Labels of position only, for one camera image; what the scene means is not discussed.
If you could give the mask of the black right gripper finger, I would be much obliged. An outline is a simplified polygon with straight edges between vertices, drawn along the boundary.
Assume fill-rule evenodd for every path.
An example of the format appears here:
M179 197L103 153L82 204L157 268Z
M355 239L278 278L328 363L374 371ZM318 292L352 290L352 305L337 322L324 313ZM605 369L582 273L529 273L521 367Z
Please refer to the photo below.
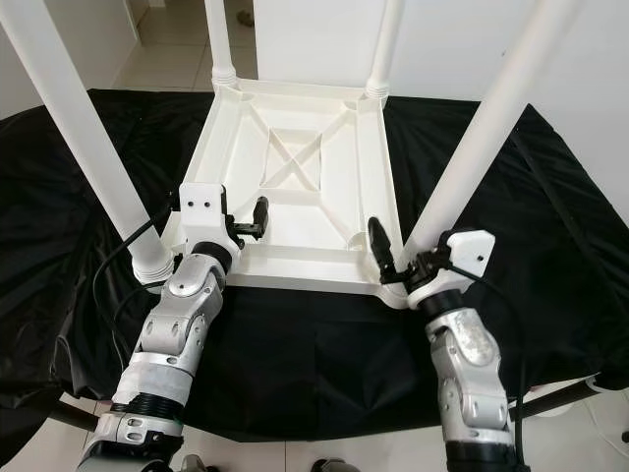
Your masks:
M372 256L378 269L381 271L395 271L396 263L391 251L391 240L377 216L369 217L368 233L370 251L372 251Z

